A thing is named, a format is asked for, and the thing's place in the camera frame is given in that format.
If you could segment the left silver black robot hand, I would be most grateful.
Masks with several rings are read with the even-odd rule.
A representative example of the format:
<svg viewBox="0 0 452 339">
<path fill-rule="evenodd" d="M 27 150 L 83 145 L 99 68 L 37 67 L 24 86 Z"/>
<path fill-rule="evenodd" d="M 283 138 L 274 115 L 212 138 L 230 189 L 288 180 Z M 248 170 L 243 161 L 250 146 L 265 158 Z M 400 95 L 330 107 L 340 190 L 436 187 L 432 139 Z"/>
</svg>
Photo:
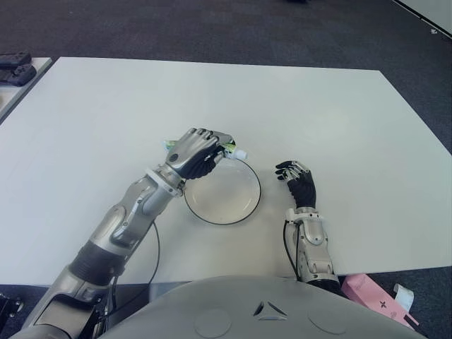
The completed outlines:
<svg viewBox="0 0 452 339">
<path fill-rule="evenodd" d="M 213 171 L 229 143 L 235 144 L 229 134 L 192 128 L 170 148 L 165 164 L 182 179 L 198 179 Z"/>
</svg>

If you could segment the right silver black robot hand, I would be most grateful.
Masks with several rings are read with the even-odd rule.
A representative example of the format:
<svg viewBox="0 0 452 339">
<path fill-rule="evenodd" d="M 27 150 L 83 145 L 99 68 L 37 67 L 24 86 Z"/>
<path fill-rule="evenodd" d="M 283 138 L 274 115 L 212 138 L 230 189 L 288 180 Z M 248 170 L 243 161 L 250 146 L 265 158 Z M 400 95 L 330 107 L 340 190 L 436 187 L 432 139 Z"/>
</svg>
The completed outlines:
<svg viewBox="0 0 452 339">
<path fill-rule="evenodd" d="M 284 181 L 297 208 L 316 207 L 316 187 L 310 169 L 295 160 L 281 162 L 275 166 L 278 180 Z"/>
</svg>

